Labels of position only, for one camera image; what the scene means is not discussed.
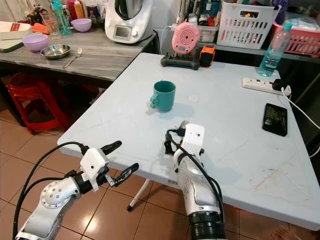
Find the red plastic stool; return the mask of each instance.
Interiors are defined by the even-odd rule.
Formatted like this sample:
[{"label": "red plastic stool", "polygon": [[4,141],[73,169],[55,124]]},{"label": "red plastic stool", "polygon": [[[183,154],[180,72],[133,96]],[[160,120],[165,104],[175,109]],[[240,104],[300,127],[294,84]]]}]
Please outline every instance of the red plastic stool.
[{"label": "red plastic stool", "polygon": [[[35,75],[17,73],[12,76],[7,87],[31,134],[35,135],[35,131],[49,130],[57,127],[67,130],[70,127],[68,118],[60,109],[52,91],[57,92],[59,100],[67,107],[70,106],[70,102],[56,82],[44,80]],[[30,103],[26,107],[23,107],[23,101],[30,101]],[[54,119],[40,123],[31,122],[29,115],[34,110],[37,110],[39,113],[45,112],[43,103],[47,105]]]}]

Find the white power cord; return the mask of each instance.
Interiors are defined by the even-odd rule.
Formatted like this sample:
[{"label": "white power cord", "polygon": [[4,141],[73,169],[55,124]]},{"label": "white power cord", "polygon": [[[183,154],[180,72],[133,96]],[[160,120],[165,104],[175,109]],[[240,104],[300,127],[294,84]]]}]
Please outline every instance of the white power cord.
[{"label": "white power cord", "polygon": [[160,38],[160,54],[162,55],[162,38],[163,38],[163,36],[164,36],[164,31],[166,30],[166,28],[167,27],[170,27],[170,29],[171,29],[171,26],[165,26],[164,28],[163,28],[163,30],[162,30],[162,33],[161,33],[161,38]]},{"label": "white power cord", "polygon": [[[289,101],[293,106],[295,106],[300,112],[302,112],[303,115],[305,115],[306,118],[309,119],[309,121],[310,121],[313,125],[315,125],[315,126],[320,130],[320,126],[318,126],[304,111],[301,110],[300,107],[298,107],[293,101],[291,101],[291,100],[285,95],[285,89],[284,89],[283,87],[281,87],[281,92],[282,92],[282,95],[283,95],[286,99],[288,99],[288,101]],[[315,155],[317,155],[317,154],[319,153],[319,151],[320,151],[320,146],[319,146],[318,149],[315,151],[315,153],[312,154],[312,155],[309,156],[309,157],[310,157],[310,158],[314,157]]]}]

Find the white table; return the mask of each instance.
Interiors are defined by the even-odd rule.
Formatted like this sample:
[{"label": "white table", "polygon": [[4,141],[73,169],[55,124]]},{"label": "white table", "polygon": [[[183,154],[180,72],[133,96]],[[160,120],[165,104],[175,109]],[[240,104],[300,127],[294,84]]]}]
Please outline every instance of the white table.
[{"label": "white table", "polygon": [[[121,140],[108,156],[110,167],[123,170],[138,162],[137,175],[177,187],[173,158],[165,155],[163,143],[167,129],[189,120],[205,127],[201,160],[220,183],[225,203],[319,230],[320,188],[288,101],[241,87],[244,77],[273,81],[278,72],[261,77],[255,67],[221,62],[195,71],[162,67],[161,58],[141,53],[58,144],[78,141],[100,148]],[[160,79],[176,84],[167,113],[149,107]],[[262,129],[266,103],[288,109],[286,137]],[[82,156],[77,146],[62,152]]]}]

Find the tiled floor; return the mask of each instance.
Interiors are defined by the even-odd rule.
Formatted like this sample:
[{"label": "tiled floor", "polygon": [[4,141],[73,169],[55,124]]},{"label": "tiled floor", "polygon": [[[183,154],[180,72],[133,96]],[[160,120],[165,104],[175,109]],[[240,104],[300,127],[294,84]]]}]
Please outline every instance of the tiled floor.
[{"label": "tiled floor", "polygon": [[[12,224],[21,187],[34,163],[56,146],[58,130],[32,136],[8,111],[0,113],[0,239],[12,239]],[[59,151],[36,170],[31,182],[61,177],[79,167],[79,159]],[[119,174],[115,169],[112,175]],[[145,179],[131,178],[118,188],[103,185],[82,196],[67,212],[56,240],[191,240],[181,191],[151,182],[132,212],[126,210]],[[21,226],[38,204],[40,183],[26,197],[19,218]],[[290,229],[302,240],[316,240],[317,232],[225,205],[225,230],[229,240],[271,240],[277,228]]]}]

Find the shelf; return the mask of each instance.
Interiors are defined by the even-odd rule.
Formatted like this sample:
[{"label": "shelf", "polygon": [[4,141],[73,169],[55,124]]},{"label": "shelf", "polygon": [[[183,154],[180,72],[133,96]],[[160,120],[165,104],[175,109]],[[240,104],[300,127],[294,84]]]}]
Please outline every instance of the shelf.
[{"label": "shelf", "polygon": [[[216,43],[198,42],[198,46],[203,47],[204,45],[214,46],[216,50],[235,52],[235,53],[261,55],[261,56],[265,55],[266,53],[266,49],[248,49],[248,48],[241,48],[241,47],[234,47],[234,46],[221,46],[221,45],[217,45]],[[313,58],[311,56],[305,56],[305,55],[285,53],[283,54],[282,58],[320,64],[320,58]]]}]

